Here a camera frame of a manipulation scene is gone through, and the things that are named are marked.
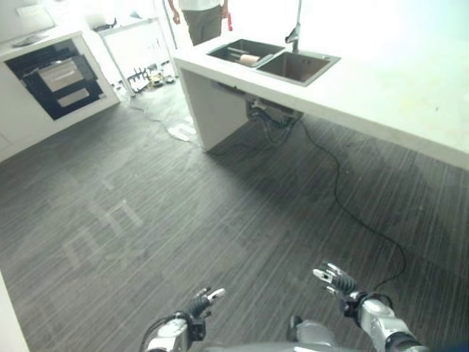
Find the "kitchen island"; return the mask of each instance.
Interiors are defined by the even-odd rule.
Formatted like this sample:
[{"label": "kitchen island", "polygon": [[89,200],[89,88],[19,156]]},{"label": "kitchen island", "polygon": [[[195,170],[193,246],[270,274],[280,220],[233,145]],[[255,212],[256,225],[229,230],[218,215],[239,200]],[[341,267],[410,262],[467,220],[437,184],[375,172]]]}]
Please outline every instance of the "kitchen island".
[{"label": "kitchen island", "polygon": [[[452,68],[460,71],[454,75],[457,81],[427,84],[433,80],[424,76],[425,72],[421,81],[415,81],[415,75],[410,80],[406,70],[388,71],[341,57],[304,87],[207,55],[238,39],[219,37],[175,56],[204,150],[212,149],[248,122],[245,98],[236,94],[239,92],[469,169],[469,91],[464,65]],[[457,63],[469,62],[468,53],[461,51],[457,59]]]}]

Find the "kitchen faucet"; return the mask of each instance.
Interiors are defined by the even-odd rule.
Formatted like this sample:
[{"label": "kitchen faucet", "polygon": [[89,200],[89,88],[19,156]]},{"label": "kitchen faucet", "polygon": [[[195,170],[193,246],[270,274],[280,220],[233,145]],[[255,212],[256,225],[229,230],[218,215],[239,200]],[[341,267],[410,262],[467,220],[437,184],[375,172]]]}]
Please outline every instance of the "kitchen faucet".
[{"label": "kitchen faucet", "polygon": [[285,43],[286,44],[293,43],[293,52],[294,53],[298,52],[298,42],[300,41],[301,2],[302,2],[302,0],[298,0],[298,14],[297,14],[297,17],[296,17],[296,26],[292,30],[292,32],[288,35],[288,37],[285,37]]}]

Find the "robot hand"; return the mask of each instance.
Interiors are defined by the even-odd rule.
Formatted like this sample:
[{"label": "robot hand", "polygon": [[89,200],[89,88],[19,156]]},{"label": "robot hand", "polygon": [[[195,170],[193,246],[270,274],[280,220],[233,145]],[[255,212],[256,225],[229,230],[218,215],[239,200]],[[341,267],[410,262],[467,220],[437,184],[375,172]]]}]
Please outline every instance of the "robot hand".
[{"label": "robot hand", "polygon": [[357,290],[357,282],[331,263],[322,262],[319,268],[313,270],[313,275],[324,281],[325,289],[335,296],[348,296]]},{"label": "robot hand", "polygon": [[[140,351],[186,352],[192,342],[205,338],[205,318],[210,315],[202,313],[224,296],[225,290],[219,288],[210,292],[210,288],[200,290],[185,309],[152,324],[144,335]],[[147,338],[156,330],[156,336],[146,345]]]}]

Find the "built-in oven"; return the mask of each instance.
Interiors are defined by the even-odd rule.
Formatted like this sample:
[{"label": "built-in oven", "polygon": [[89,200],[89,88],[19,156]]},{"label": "built-in oven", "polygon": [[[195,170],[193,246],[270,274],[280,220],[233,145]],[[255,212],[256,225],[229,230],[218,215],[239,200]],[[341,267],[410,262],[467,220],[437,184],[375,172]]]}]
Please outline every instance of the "built-in oven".
[{"label": "built-in oven", "polygon": [[11,59],[7,65],[54,120],[103,96],[97,76],[72,40]]}]

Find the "stainless steel sink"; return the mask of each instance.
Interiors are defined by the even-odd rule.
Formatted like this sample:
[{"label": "stainless steel sink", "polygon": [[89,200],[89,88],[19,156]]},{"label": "stainless steel sink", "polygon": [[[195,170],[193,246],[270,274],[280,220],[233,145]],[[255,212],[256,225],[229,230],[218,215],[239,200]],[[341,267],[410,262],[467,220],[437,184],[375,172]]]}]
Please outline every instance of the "stainless steel sink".
[{"label": "stainless steel sink", "polygon": [[243,54],[254,55],[259,57],[259,61],[255,65],[258,66],[261,65],[263,62],[266,62],[267,60],[271,59],[274,54],[277,54],[284,49],[284,47],[277,45],[240,39],[236,42],[217,48],[214,51],[210,52],[208,55],[232,62],[238,62],[240,56]]},{"label": "stainless steel sink", "polygon": [[258,71],[291,83],[307,86],[336,64],[340,58],[318,53],[284,52],[257,68]]}]

